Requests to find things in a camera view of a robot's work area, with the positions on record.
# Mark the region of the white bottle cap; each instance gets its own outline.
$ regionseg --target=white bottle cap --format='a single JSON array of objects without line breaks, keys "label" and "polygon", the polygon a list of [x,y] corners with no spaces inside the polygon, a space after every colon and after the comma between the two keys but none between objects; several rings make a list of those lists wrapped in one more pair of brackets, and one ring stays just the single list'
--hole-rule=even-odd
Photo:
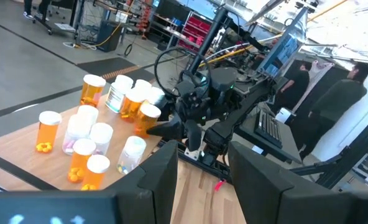
[{"label": "white bottle cap", "polygon": [[96,174],[105,173],[108,170],[109,165],[111,165],[111,162],[103,155],[92,155],[87,161],[87,169]]},{"label": "white bottle cap", "polygon": [[143,91],[149,90],[152,87],[152,84],[145,80],[137,80],[134,87],[142,88]]},{"label": "white bottle cap", "polygon": [[131,86],[127,85],[127,83],[112,83],[111,88],[113,91],[118,91],[119,93],[125,95],[129,90],[131,90]]},{"label": "white bottle cap", "polygon": [[61,123],[62,117],[54,111],[43,111],[39,115],[39,121],[46,125],[58,125]]},{"label": "white bottle cap", "polygon": [[142,103],[147,98],[143,91],[141,88],[134,87],[126,93],[126,97],[135,103]]},{"label": "white bottle cap", "polygon": [[72,146],[73,151],[82,156],[89,156],[96,150],[96,143],[90,139],[78,139]]},{"label": "white bottle cap", "polygon": [[74,114],[68,121],[67,131],[74,135],[87,137],[91,129],[91,123],[86,116],[82,114]]},{"label": "white bottle cap", "polygon": [[140,111],[141,113],[143,113],[144,115],[147,115],[150,118],[159,118],[161,114],[161,111],[159,108],[157,108],[154,105],[148,104],[148,103],[141,105]]},{"label": "white bottle cap", "polygon": [[77,114],[84,116],[92,125],[97,122],[98,110],[93,106],[79,106]]},{"label": "white bottle cap", "polygon": [[114,130],[106,123],[96,123],[91,127],[90,139],[96,144],[105,144],[112,138]]},{"label": "white bottle cap", "polygon": [[117,75],[117,77],[115,78],[115,82],[119,84],[124,83],[125,85],[130,86],[130,88],[132,88],[134,83],[132,78],[127,77],[125,75]]},{"label": "white bottle cap", "polygon": [[126,144],[124,145],[123,151],[126,152],[129,156],[141,156],[145,148],[147,147],[147,143],[144,139],[138,136],[130,136],[128,137]]},{"label": "white bottle cap", "polygon": [[165,92],[157,87],[152,87],[149,96],[147,97],[147,101],[154,105],[158,103],[165,96]]},{"label": "white bottle cap", "polygon": [[91,85],[91,86],[95,86],[95,87],[104,87],[105,86],[105,79],[97,76],[97,75],[85,75],[85,77],[83,77],[83,81],[85,81],[85,83]]}]

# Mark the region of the pill bottle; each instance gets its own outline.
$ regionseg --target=pill bottle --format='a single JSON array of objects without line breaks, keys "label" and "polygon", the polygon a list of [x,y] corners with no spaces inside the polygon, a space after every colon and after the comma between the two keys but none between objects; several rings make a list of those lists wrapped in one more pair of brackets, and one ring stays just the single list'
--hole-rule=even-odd
[{"label": "pill bottle", "polygon": [[118,75],[115,82],[109,88],[108,97],[105,105],[113,112],[119,113],[125,94],[132,88],[133,79]]},{"label": "pill bottle", "polygon": [[78,139],[88,138],[91,121],[81,114],[74,114],[68,121],[67,131],[62,142],[62,151],[68,155],[73,153],[73,145]]},{"label": "pill bottle", "polygon": [[83,115],[93,125],[97,122],[98,109],[89,105],[79,106],[77,114]]},{"label": "pill bottle", "polygon": [[106,156],[92,155],[87,161],[81,190],[99,190],[110,164],[111,162]]},{"label": "pill bottle", "polygon": [[123,100],[121,118],[124,121],[133,123],[141,104],[146,98],[146,94],[144,94],[141,88],[134,87],[129,90]]},{"label": "pill bottle", "polygon": [[62,117],[54,111],[44,111],[39,115],[39,130],[35,149],[40,153],[49,153],[53,150],[58,125]]},{"label": "pill bottle", "polygon": [[157,106],[164,96],[165,92],[163,90],[157,87],[152,87],[147,99],[143,102],[143,104],[150,103]]},{"label": "pill bottle", "polygon": [[73,154],[70,170],[68,171],[68,181],[80,183],[85,177],[87,160],[96,150],[96,143],[90,139],[79,139],[73,145]]},{"label": "pill bottle", "polygon": [[160,109],[152,104],[141,105],[134,126],[134,134],[142,138],[149,137],[147,130],[155,126],[160,114]]},{"label": "pill bottle", "polygon": [[145,80],[136,80],[136,84],[134,84],[134,88],[141,88],[143,91],[149,91],[151,87],[152,84]]},{"label": "pill bottle", "polygon": [[113,128],[106,123],[96,123],[91,127],[89,138],[96,143],[94,154],[104,156],[107,154],[113,132]]},{"label": "pill bottle", "polygon": [[117,169],[122,174],[128,174],[134,170],[141,161],[141,157],[147,147],[147,143],[138,137],[130,136],[122,150],[121,156],[117,162]]},{"label": "pill bottle", "polygon": [[85,75],[85,77],[83,77],[80,105],[90,105],[97,107],[105,84],[105,79],[97,75]]}]

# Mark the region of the black floor mat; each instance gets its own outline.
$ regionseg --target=black floor mat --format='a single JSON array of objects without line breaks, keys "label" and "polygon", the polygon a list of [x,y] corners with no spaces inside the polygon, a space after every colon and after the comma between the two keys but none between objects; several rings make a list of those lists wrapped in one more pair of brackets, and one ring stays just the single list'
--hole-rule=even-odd
[{"label": "black floor mat", "polygon": [[124,58],[111,58],[96,62],[81,63],[78,64],[78,67],[90,74],[102,76],[108,83],[115,81],[116,75],[127,75],[134,81],[137,79],[143,79],[146,81],[154,79],[154,75],[152,73],[141,69],[139,66],[125,60]]}]

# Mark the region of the keyboard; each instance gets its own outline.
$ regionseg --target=keyboard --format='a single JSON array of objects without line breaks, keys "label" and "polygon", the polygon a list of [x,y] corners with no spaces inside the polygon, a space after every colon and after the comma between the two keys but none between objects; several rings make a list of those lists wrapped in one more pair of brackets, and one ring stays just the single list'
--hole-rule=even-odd
[{"label": "keyboard", "polygon": [[273,116],[260,111],[256,117],[254,132],[281,149],[282,142],[277,122]]}]

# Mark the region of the gray floor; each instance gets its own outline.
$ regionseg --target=gray floor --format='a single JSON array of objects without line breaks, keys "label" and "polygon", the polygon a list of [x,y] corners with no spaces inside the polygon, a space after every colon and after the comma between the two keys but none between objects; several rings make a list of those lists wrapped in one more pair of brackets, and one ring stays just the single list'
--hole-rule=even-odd
[{"label": "gray floor", "polygon": [[[54,34],[49,36],[44,27],[24,19],[22,8],[22,4],[11,0],[0,0],[0,26],[45,47],[74,64],[118,57],[118,54],[122,54],[134,38],[128,35],[123,45],[119,46],[115,52],[110,53],[99,50],[70,49],[62,43],[72,42],[71,35]],[[82,84],[85,71],[6,29],[0,27],[0,110]],[[136,65],[150,65],[155,62],[159,53],[155,43],[136,38],[132,53],[126,59]],[[167,55],[163,59],[171,58],[171,56]],[[180,71],[186,65],[186,61],[187,58],[184,58],[184,60],[172,60],[160,64],[158,74],[163,77],[164,82],[168,82],[170,77],[177,76],[177,70]],[[154,73],[153,67],[146,70]],[[80,92],[77,91],[0,117],[0,136],[36,122],[41,111],[62,112],[76,106],[79,95]],[[251,143],[239,136],[235,135],[234,140],[252,147]],[[270,156],[268,158],[287,169],[300,166],[299,164],[289,165]],[[307,165],[314,162],[317,162],[314,157],[307,157],[305,160]],[[351,185],[356,190],[368,191],[368,186],[359,181],[354,181]]]}]

